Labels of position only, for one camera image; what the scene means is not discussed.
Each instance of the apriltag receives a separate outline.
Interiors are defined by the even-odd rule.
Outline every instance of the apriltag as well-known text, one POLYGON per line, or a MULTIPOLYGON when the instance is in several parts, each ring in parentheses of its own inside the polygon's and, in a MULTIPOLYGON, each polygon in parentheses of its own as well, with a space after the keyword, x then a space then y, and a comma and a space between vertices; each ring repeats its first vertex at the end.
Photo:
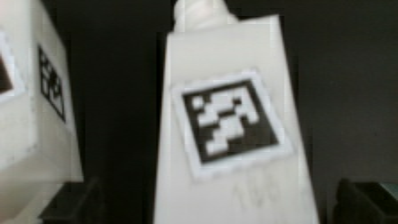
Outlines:
POLYGON ((173 97, 192 174, 199 179, 293 152, 256 69, 178 84, 173 97))
POLYGON ((66 121, 62 79, 41 47, 39 47, 39 75, 41 75, 41 94, 46 98, 48 103, 52 104, 54 110, 59 114, 62 121, 66 121))

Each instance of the white label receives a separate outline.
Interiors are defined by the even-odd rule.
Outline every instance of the white label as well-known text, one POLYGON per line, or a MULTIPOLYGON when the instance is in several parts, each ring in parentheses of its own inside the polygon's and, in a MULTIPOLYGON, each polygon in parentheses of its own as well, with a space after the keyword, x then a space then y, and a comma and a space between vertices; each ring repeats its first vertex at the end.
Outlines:
POLYGON ((293 152, 258 70, 176 85, 173 97, 199 179, 293 152))

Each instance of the white cap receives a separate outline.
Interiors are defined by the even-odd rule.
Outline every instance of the white cap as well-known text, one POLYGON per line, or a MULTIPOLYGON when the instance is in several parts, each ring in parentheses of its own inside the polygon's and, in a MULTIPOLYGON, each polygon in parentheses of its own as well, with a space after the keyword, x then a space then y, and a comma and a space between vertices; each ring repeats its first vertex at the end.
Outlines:
POLYGON ((222 0, 178 0, 174 19, 176 32, 187 32, 238 22, 222 0))

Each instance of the black and white marker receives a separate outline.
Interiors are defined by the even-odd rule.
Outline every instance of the black and white marker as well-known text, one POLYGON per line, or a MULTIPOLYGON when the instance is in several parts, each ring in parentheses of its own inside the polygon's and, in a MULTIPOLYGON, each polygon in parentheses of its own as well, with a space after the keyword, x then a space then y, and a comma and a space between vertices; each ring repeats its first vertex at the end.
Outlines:
POLYGON ((279 17, 180 0, 167 38, 155 224, 317 224, 279 17))

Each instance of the dark background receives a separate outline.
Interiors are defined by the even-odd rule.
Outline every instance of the dark background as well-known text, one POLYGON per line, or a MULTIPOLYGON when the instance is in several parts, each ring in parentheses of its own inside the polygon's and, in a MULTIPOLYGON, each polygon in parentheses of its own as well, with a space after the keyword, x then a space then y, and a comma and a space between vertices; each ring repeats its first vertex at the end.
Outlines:
MULTIPOLYGON (((151 223, 174 2, 45 3, 70 52, 86 177, 103 178, 110 223, 151 223)), ((398 1, 228 5, 240 18, 283 16, 317 205, 331 223, 340 179, 398 183, 398 1)))

